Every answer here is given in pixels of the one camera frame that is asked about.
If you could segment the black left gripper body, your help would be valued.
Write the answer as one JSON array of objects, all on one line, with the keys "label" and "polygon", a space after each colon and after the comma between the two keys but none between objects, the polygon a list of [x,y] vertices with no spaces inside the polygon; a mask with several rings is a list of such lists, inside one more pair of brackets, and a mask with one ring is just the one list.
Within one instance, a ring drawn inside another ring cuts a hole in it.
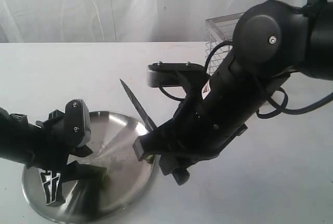
[{"label": "black left gripper body", "polygon": [[78,178],[78,162],[68,163],[69,155],[78,149],[78,110],[56,110],[37,126],[42,142],[35,145],[25,168],[37,168],[46,205],[59,206],[65,202],[62,185]]}]

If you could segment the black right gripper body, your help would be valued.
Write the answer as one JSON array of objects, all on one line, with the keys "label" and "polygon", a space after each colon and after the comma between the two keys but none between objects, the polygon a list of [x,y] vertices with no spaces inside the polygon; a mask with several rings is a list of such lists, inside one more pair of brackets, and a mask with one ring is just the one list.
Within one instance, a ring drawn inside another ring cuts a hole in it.
[{"label": "black right gripper body", "polygon": [[212,75],[198,92],[190,92],[173,117],[160,126],[167,150],[160,168],[178,185],[189,179],[188,168],[216,158],[246,130],[247,117],[239,110],[240,94],[231,75]]}]

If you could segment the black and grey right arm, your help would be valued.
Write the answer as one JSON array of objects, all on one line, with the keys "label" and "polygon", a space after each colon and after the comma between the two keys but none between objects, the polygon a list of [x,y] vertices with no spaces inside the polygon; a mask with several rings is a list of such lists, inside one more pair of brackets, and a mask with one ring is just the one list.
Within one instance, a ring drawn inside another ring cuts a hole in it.
[{"label": "black and grey right arm", "polygon": [[188,168],[216,158],[247,129],[253,115],[267,119],[281,113],[300,115],[330,102],[332,95],[306,107],[290,109],[288,97],[281,103],[272,96],[292,73],[332,80],[332,2],[308,0],[302,7],[268,0],[248,9],[238,20],[231,50],[208,74],[207,65],[153,63],[148,66],[149,86],[181,87],[185,97],[172,118],[160,126],[132,93],[129,97],[148,133],[136,138],[139,161],[159,155],[164,175],[182,185]]}]

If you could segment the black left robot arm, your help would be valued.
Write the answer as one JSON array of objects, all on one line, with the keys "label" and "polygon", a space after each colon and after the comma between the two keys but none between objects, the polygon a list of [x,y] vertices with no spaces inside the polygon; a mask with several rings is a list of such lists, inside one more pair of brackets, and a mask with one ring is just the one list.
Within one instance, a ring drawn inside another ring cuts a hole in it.
[{"label": "black left robot arm", "polygon": [[103,167],[68,163],[68,157],[87,157],[91,137],[89,112],[78,107],[65,112],[54,111],[48,120],[32,125],[23,114],[8,114],[1,109],[1,158],[40,169],[39,177],[46,205],[65,202],[62,185],[73,180],[100,180]]}]

